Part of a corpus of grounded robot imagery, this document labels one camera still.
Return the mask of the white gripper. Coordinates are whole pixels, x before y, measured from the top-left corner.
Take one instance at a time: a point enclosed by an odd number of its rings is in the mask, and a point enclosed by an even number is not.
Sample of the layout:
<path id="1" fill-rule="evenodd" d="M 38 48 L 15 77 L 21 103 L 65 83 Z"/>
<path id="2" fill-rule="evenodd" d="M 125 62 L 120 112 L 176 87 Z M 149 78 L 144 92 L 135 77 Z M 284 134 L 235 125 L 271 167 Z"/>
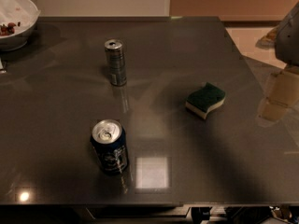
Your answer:
<path id="1" fill-rule="evenodd" d="M 294 66 L 272 73 L 267 80 L 258 116 L 269 121 L 282 119 L 288 107 L 299 101 L 299 2 L 278 25 L 275 54 L 278 60 Z"/>

